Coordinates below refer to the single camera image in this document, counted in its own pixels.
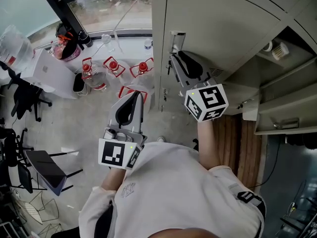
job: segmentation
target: white t-shirt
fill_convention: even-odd
[[[228,188],[233,182],[243,186],[227,166],[203,168],[198,153],[188,147],[146,144],[116,194],[93,190],[80,214],[81,238],[93,238],[94,225],[114,195],[109,238],[148,238],[186,228],[205,229],[220,238],[254,238],[260,213],[235,199]]]

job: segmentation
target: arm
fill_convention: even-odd
[[[96,223],[109,209],[110,202],[123,182],[125,172],[123,169],[111,168],[101,187],[93,188],[79,215],[80,237],[94,238]]]
[[[199,122],[198,140],[199,140],[199,162],[207,170],[220,166],[220,158],[215,150],[215,139],[213,134],[212,121]]]

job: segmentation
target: wooden floor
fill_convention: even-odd
[[[254,135],[254,128],[255,121],[241,116],[221,116],[213,121],[220,160],[246,187],[256,184],[260,165],[262,139]]]

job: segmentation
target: gray floor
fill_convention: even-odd
[[[1,99],[0,116],[5,118],[6,127],[11,128],[15,117],[10,113],[14,106],[13,93],[16,86],[3,90],[5,97]],[[59,209],[59,220],[67,230],[78,226],[78,215],[93,186],[101,184],[107,175],[108,167],[98,164],[98,139],[103,136],[108,111],[115,103],[116,97],[111,91],[91,92],[90,95],[77,100],[62,99],[53,94],[44,94],[50,99],[52,107],[41,104],[40,116],[42,122],[36,122],[33,110],[27,112],[21,120],[16,120],[13,129],[21,134],[24,127],[28,128],[25,135],[25,145],[33,146],[36,150],[46,150],[48,153],[59,153],[61,147],[79,150],[78,156],[67,155],[54,157],[56,163],[67,174],[83,168],[83,172],[69,178],[65,186],[74,187],[63,192],[59,197],[51,191],[44,191],[44,202],[55,198]],[[164,135],[169,142],[193,147],[193,138],[197,137],[196,121],[190,115],[180,115],[150,110],[145,115],[142,131],[148,136],[147,142],[156,141]],[[30,168],[32,177],[36,178],[35,171]],[[10,168],[10,178],[13,185],[19,185],[17,168]],[[31,200],[37,192],[29,194],[18,189],[22,200]],[[48,206],[46,212],[41,212],[43,219],[56,216],[54,205]],[[26,228],[38,233],[44,225],[27,218]]]
[[[278,144],[278,136],[268,137],[264,180],[273,169]],[[293,212],[291,217],[302,221],[310,219],[307,210],[312,205],[305,198],[316,198],[316,167],[317,150],[309,150],[305,146],[292,146],[281,142],[275,170],[260,190],[267,206],[263,237],[292,238],[298,235],[299,232],[289,226],[285,226],[283,230],[279,231],[283,224],[280,218],[287,214],[288,208],[298,192],[295,199],[298,210]],[[296,223],[299,228],[304,227],[296,221],[290,221]]]

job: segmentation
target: shoe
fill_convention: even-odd
[[[166,139],[165,139],[165,137],[163,137],[163,136],[159,136],[158,139],[157,139],[157,142],[165,143],[165,142],[166,142]]]

